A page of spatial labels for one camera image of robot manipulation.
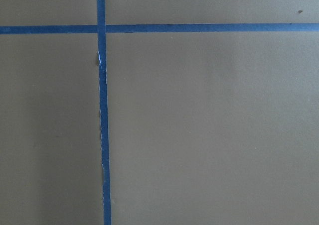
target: vertical tape strip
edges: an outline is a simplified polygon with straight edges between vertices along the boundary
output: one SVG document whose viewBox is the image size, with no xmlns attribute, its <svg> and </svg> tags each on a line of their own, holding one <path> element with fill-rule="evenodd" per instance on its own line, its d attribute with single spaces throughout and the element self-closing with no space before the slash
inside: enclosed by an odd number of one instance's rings
<svg viewBox="0 0 319 225">
<path fill-rule="evenodd" d="M 98 16 L 98 50 L 100 75 L 100 112 L 101 112 L 101 146 L 102 165 L 104 170 L 103 207 L 104 225 L 111 225 L 110 197 L 110 163 L 109 163 L 109 128 L 108 128 L 108 98 L 107 98 L 107 67 L 106 67 L 106 34 L 105 34 L 105 0 L 97 0 Z"/>
</svg>

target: blue painter's tape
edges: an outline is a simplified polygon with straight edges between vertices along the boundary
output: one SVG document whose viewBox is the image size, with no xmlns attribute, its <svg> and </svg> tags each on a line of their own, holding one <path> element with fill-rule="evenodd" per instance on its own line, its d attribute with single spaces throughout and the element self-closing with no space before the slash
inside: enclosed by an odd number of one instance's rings
<svg viewBox="0 0 319 225">
<path fill-rule="evenodd" d="M 136 25 L 50 25 L 0 26 L 0 34 L 133 32 L 253 32 L 253 31 L 319 31 L 319 23 L 234 23 L 234 24 L 136 24 Z"/>
<path fill-rule="evenodd" d="M 101 146 L 103 181 L 104 225 L 111 225 L 111 194 L 110 194 L 110 162 L 109 162 L 109 127 L 107 97 L 107 66 L 106 66 L 106 35 L 105 35 L 105 0 L 97 0 L 98 15 L 98 50 L 100 76 L 100 113 L 101 113 Z"/>
<path fill-rule="evenodd" d="M 319 23 L 137 24 L 106 25 L 107 33 L 319 31 Z"/>
<path fill-rule="evenodd" d="M 97 25 L 0 26 L 0 34 L 97 33 Z"/>
</svg>

